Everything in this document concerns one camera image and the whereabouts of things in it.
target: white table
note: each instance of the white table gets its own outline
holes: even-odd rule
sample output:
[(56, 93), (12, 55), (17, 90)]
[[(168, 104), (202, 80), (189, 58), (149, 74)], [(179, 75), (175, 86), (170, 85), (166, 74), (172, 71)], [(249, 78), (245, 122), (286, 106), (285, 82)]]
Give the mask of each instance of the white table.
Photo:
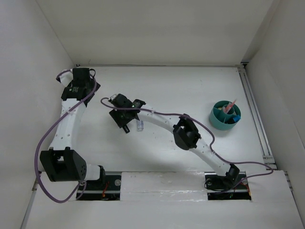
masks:
[[(102, 165), (106, 171), (180, 171), (182, 174), (211, 171), (196, 155), (179, 149), (173, 136), (164, 129), (144, 123), (144, 131), (137, 132), (136, 122), (132, 121), (128, 124), (131, 132), (125, 134), (108, 114), (110, 109), (100, 104), (102, 97), (116, 93), (122, 93), (132, 101), (136, 98), (144, 100), (157, 111), (187, 113), (213, 131), (216, 136), (214, 149), (224, 158), (263, 163), (261, 144), (236, 68), (95, 69), (95, 78), (101, 87), (82, 117), (76, 148), (87, 163)], [(220, 100), (233, 101), (235, 98), (242, 112), (241, 121), (230, 131), (218, 131), (211, 127), (208, 116), (213, 105)], [(209, 143), (212, 139), (209, 134), (202, 128), (199, 131)], [(256, 165), (238, 167), (248, 175), (265, 170)], [(184, 175), (175, 176), (173, 180), (181, 184), (182, 177)], [(150, 193), (149, 181), (152, 179), (146, 179), (147, 193)], [(76, 185), (75, 182), (51, 183), (44, 173), (42, 180), (57, 198), (66, 197)], [(132, 187), (138, 182), (141, 180), (122, 179), (122, 187)], [(175, 182), (169, 189), (177, 188), (174, 184)], [(198, 198), (198, 193), (194, 198), (192, 195), (181, 196), (166, 201), (165, 196), (161, 200), (153, 194), (143, 196), (142, 193), (137, 194), (140, 191), (129, 190), (122, 193), (124, 198), (121, 201), (69, 201), (56, 204), (38, 189), (27, 228), (202, 228), (203, 225), (212, 228), (225, 225), (228, 228), (285, 228), (287, 225), (294, 225), (293, 228), (300, 228), (298, 212), (282, 172), (252, 180), (250, 189), (253, 202), (206, 201), (206, 191), (202, 188), (202, 183), (197, 182), (196, 185), (195, 189), (202, 193), (203, 202), (192, 201)], [(160, 189), (158, 185), (156, 187), (158, 196), (163, 189), (162, 186)]]

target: white panel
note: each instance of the white panel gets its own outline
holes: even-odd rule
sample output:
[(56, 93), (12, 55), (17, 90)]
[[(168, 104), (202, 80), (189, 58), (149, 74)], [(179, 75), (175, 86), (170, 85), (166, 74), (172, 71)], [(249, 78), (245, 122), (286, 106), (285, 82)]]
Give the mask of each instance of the white panel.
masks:
[(14, 229), (31, 196), (36, 144), (60, 114), (55, 76), (72, 62), (34, 0), (1, 0), (0, 31), (0, 228)]
[(38, 0), (75, 63), (239, 64), (273, 0)]
[[(253, 201), (249, 200), (213, 200), (213, 201), (151, 201), (150, 198), (158, 198), (160, 190), (170, 190), (170, 185), (160, 189), (162, 183), (157, 184), (157, 178), (152, 174), (150, 180), (141, 177), (124, 176), (124, 182), (146, 185), (147, 192), (156, 196), (138, 196), (134, 200), (125, 201), (69, 201), (65, 204), (56, 204), (38, 189), (30, 214), (28, 229), (83, 229), (83, 228), (112, 228), (112, 229), (167, 229), (167, 228), (228, 228), (228, 229), (302, 229), (302, 222), (298, 215), (293, 196), (290, 192), (286, 178), (282, 171), (265, 177), (256, 177), (250, 181)], [(190, 173), (173, 173), (164, 176), (172, 178), (172, 190), (182, 188), (186, 190), (199, 187), (198, 174), (190, 177)], [(45, 173), (42, 179), (47, 189), (56, 197), (64, 198), (76, 185), (75, 182), (48, 181)]]
[(305, 1), (281, 1), (264, 43), (247, 66), (264, 128), (280, 169), (287, 170), (305, 220)]
[[(194, 153), (182, 150), (168, 131), (144, 123), (137, 132), (136, 121), (130, 133), (119, 129), (100, 99), (122, 93), (130, 100), (141, 99), (160, 112), (187, 113), (203, 122), (216, 136), (214, 149), (232, 161), (263, 162), (262, 148), (234, 67), (98, 67), (101, 84), (81, 120), (76, 151), (90, 164), (106, 171), (212, 171)], [(213, 105), (237, 98), (241, 121), (230, 131), (213, 128), (208, 120)], [(211, 136), (199, 128), (209, 144)], [(262, 171), (263, 166), (239, 165), (242, 170)]]

